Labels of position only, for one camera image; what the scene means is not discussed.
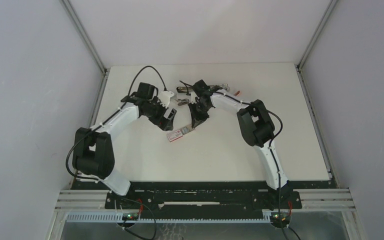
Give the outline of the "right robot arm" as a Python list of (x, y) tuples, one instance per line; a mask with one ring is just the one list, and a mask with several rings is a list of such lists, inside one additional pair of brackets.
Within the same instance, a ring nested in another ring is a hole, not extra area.
[(278, 120), (280, 118), (267, 110), (259, 99), (252, 102), (243, 101), (219, 85), (207, 85), (202, 79), (193, 85), (184, 85), (192, 90), (188, 104), (191, 127), (195, 129), (203, 124), (210, 117), (210, 109), (224, 110), (235, 115), (243, 140), (257, 152), (265, 170), (266, 183), (274, 190), (269, 194), (269, 203), (275, 208), (282, 208), (287, 204), (289, 195), (282, 188), (289, 179), (278, 160), (274, 144), (278, 133), (275, 132), (271, 116)]

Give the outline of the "red white staple box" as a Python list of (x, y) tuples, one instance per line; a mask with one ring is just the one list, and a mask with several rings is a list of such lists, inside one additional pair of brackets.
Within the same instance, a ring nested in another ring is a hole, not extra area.
[(183, 133), (181, 130), (176, 130), (176, 131), (173, 131), (173, 132), (170, 132), (167, 134), (167, 139), (169, 142), (173, 142), (179, 138), (182, 138), (183, 137)]

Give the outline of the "staple box tray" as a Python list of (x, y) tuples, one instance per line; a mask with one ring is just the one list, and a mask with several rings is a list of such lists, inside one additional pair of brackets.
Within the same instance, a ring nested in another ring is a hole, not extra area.
[(181, 129), (180, 129), (180, 131), (181, 131), (181, 133), (183, 134), (183, 135), (186, 135), (186, 134), (188, 134), (188, 133), (191, 133), (191, 132), (193, 132), (195, 129), (192, 127), (192, 125), (191, 124), (188, 124), (188, 125), (186, 125), (186, 126), (184, 126), (184, 127), (182, 127)]

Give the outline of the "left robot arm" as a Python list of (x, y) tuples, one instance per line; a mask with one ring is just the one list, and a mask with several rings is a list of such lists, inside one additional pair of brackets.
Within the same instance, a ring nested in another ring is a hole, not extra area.
[(154, 85), (141, 82), (137, 91), (125, 96), (106, 120), (76, 131), (72, 167), (81, 172), (82, 179), (101, 182), (117, 194), (116, 200), (123, 208), (133, 207), (137, 196), (129, 190), (128, 178), (115, 167), (113, 142), (142, 116), (162, 131), (172, 131), (177, 111), (169, 105), (174, 97), (175, 93), (170, 90), (158, 91)]

